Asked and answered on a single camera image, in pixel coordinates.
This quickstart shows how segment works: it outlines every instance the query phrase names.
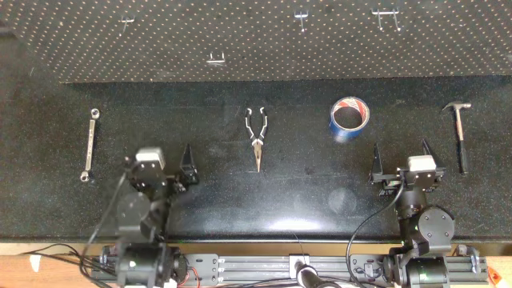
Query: black table surface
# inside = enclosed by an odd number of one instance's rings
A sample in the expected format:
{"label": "black table surface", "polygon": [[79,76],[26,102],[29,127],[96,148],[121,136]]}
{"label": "black table surface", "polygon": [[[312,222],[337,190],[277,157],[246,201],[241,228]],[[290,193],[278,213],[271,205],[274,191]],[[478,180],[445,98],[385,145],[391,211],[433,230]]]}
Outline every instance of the black table surface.
{"label": "black table surface", "polygon": [[[428,139],[447,166],[428,195],[456,217],[459,241],[512,235],[512,78],[379,78],[297,82],[57,84],[16,42],[0,42],[0,239],[85,241],[104,212],[125,155],[158,146],[166,172],[192,145],[201,183],[170,214],[171,240],[347,241],[390,198],[367,184],[378,142],[385,172],[422,154]],[[355,96],[370,121],[339,144],[329,111]],[[462,124],[470,174],[458,172],[453,100],[471,102]],[[264,106],[269,129],[256,173],[247,107]],[[82,183],[90,110],[101,111],[92,165]],[[253,125],[261,125],[256,114]],[[102,237],[115,236],[114,214]],[[363,229],[362,241],[398,239],[393,211]]]}

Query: claw hammer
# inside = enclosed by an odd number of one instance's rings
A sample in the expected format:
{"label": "claw hammer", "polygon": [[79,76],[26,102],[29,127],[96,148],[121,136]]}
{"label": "claw hammer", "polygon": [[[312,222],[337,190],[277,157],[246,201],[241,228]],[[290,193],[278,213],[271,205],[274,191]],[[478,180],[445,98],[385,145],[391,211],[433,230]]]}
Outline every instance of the claw hammer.
{"label": "claw hammer", "polygon": [[448,103],[443,110],[449,107],[453,107],[455,111],[455,117],[457,121],[457,134],[458,134],[458,156],[461,164],[461,173],[466,175],[469,173],[466,148],[464,147],[464,133],[462,132],[462,122],[460,109],[471,108],[471,103],[462,103],[460,101],[453,101]]}

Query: blue tape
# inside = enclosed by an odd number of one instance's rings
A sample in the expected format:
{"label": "blue tape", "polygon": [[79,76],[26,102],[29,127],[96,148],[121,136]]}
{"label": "blue tape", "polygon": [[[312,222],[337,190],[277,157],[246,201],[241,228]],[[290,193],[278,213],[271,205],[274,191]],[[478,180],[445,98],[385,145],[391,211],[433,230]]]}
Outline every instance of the blue tape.
{"label": "blue tape", "polygon": [[[336,122],[336,120],[334,119],[334,112],[338,111],[338,109],[341,109],[343,107],[354,108],[360,113],[362,119],[362,123],[360,126],[355,127],[353,129],[349,129],[339,125],[339,123]],[[337,142],[344,142],[350,138],[358,136],[362,132],[362,129],[368,123],[369,119],[370,109],[368,109],[368,105],[364,103],[363,100],[356,97],[346,97],[337,101],[336,104],[334,104],[333,107],[330,109],[329,127],[333,131],[334,140],[336,140]]]}

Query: wrench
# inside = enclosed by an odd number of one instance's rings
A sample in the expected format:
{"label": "wrench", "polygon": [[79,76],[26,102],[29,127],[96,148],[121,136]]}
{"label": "wrench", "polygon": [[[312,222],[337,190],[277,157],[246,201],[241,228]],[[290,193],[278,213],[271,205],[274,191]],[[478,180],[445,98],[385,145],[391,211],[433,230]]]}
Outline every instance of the wrench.
{"label": "wrench", "polygon": [[99,110],[94,108],[90,111],[92,119],[89,120],[89,140],[87,142],[87,157],[86,157],[86,169],[80,175],[82,182],[88,182],[89,171],[93,161],[93,145],[94,145],[94,127],[96,125],[96,119],[99,118]]}

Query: pegboard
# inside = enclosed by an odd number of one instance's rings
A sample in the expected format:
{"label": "pegboard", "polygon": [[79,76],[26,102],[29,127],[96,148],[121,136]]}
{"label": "pegboard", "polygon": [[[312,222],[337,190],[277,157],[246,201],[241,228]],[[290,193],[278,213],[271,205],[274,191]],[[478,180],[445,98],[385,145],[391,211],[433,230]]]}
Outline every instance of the pegboard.
{"label": "pegboard", "polygon": [[[377,9],[397,10],[398,26],[384,14],[379,29]],[[512,74],[511,11],[511,0],[0,0],[61,82]]]}

